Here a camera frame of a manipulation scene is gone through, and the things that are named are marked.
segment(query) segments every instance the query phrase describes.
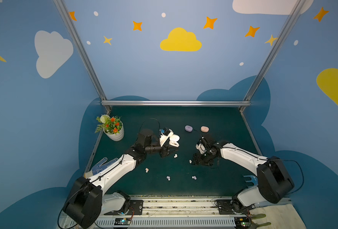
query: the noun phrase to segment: white cloud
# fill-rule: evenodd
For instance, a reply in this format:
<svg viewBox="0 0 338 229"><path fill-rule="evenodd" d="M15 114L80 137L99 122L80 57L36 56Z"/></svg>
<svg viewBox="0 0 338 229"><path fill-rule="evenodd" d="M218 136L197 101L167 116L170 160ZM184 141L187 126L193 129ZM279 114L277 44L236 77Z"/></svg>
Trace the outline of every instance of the white cloud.
<svg viewBox="0 0 338 229"><path fill-rule="evenodd" d="M57 32L38 31L34 37L38 53L37 71L42 78L50 78L72 55L71 41Z"/></svg>
<svg viewBox="0 0 338 229"><path fill-rule="evenodd" d="M241 14L289 15L297 0L234 0L233 9ZM301 13L309 9L313 0L306 0Z"/></svg>

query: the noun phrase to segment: green mat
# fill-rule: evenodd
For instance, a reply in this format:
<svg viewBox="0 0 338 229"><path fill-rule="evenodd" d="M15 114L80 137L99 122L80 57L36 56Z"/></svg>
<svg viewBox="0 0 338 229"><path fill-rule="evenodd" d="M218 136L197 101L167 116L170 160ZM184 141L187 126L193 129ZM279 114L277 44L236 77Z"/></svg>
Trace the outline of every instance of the green mat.
<svg viewBox="0 0 338 229"><path fill-rule="evenodd" d="M238 164L220 158L213 168L194 166L189 163L197 149L200 135L184 130L190 125L200 131L201 126L209 127L209 133L216 140L228 140L236 146L257 153L238 108L230 107L113 107L111 116L121 116L125 135L114 142L102 135L93 164L103 157L108 160L119 158L134 144L141 124L148 118L159 120L161 128L167 127L180 136L179 150L160 158L159 154L147 155L146 160L133 171L117 181L108 194L122 190L128 195L177 195L177 196L232 196L247 187L243 175L252 173ZM157 121L150 119L142 129L158 131Z"/></svg>

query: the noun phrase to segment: white flower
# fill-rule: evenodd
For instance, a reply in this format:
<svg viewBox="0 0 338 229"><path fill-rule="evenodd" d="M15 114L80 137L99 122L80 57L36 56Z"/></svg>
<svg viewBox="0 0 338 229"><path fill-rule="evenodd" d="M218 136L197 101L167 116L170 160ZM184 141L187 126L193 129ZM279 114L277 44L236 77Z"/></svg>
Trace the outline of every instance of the white flower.
<svg viewBox="0 0 338 229"><path fill-rule="evenodd" d="M101 122L102 123L108 122L109 119L110 119L110 117L108 115L102 115L101 116Z"/></svg>

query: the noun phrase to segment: blue glove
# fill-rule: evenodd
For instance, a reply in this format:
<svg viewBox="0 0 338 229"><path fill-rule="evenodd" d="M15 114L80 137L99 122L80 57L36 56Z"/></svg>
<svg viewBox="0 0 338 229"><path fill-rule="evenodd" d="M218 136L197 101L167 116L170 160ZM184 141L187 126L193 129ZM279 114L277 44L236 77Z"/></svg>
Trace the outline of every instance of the blue glove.
<svg viewBox="0 0 338 229"><path fill-rule="evenodd" d="M103 158L102 160L100 160L97 164L95 164L91 170L87 173L84 174L85 178L89 178L91 176L97 175L98 173L100 173L101 171L105 170L106 168L108 168L110 165L112 165L113 163L115 163L116 161L118 161L118 158L114 158L113 160L107 162L108 158Z"/></svg>

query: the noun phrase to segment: white pot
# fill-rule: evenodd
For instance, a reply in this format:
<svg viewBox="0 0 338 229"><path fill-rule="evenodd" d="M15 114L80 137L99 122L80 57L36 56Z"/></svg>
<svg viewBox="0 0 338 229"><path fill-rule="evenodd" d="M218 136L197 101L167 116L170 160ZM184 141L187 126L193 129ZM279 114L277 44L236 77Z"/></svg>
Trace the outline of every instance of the white pot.
<svg viewBox="0 0 338 229"><path fill-rule="evenodd" d="M124 136L123 123L122 123L122 129L120 130L119 133L116 133L116 134L107 134L105 132L105 127L103 128L103 131L113 141L120 141L120 140L123 139L123 136Z"/></svg>

